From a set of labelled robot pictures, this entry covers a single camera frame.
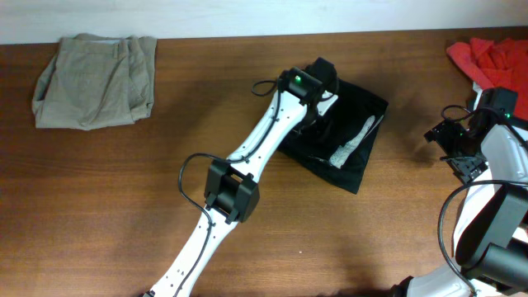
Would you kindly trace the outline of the black shorts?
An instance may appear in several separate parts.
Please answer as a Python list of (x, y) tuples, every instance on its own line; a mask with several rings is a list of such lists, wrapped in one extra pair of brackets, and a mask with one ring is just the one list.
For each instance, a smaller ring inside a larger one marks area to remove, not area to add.
[(341, 80), (337, 100), (325, 115), (299, 133), (290, 132), (279, 150), (317, 177), (356, 194), (388, 106), (385, 99)]

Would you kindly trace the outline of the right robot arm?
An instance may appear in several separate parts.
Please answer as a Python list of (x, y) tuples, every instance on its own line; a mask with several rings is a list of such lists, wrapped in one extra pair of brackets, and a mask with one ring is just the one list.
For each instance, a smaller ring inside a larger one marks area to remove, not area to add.
[(484, 90), (473, 110), (445, 116), (424, 135), (437, 143), (461, 186), (441, 207), (437, 240), (445, 264), (409, 276), (391, 296), (500, 296), (527, 291), (527, 123), (517, 94)]

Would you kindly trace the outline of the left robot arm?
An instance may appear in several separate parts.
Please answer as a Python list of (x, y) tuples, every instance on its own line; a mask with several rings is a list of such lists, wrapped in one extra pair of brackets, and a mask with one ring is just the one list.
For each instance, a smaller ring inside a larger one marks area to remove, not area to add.
[(270, 105), (243, 143), (227, 158), (212, 154), (199, 221), (163, 277), (147, 297), (185, 297), (222, 241), (248, 220), (259, 201), (258, 182), (286, 135), (322, 117), (338, 99), (335, 66), (318, 58), (306, 68), (293, 67), (270, 82)]

